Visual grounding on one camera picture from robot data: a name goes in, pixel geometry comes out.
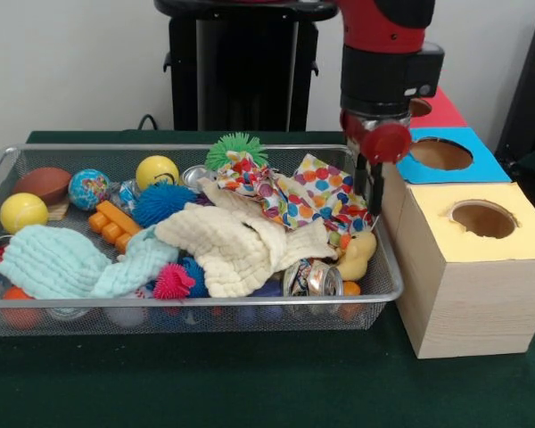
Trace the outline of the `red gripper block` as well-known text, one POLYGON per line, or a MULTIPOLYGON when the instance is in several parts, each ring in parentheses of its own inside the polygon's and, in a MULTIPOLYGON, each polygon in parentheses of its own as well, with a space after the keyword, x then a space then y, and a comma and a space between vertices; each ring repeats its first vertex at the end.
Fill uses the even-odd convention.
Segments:
POLYGON ((371 164, 369 212, 380 215, 384 188, 382 163, 397 163, 409 152, 412 143, 409 117, 369 119, 342 110, 340 123, 347 146, 358 154, 354 173, 355 193, 366 195, 368 161, 371 164))

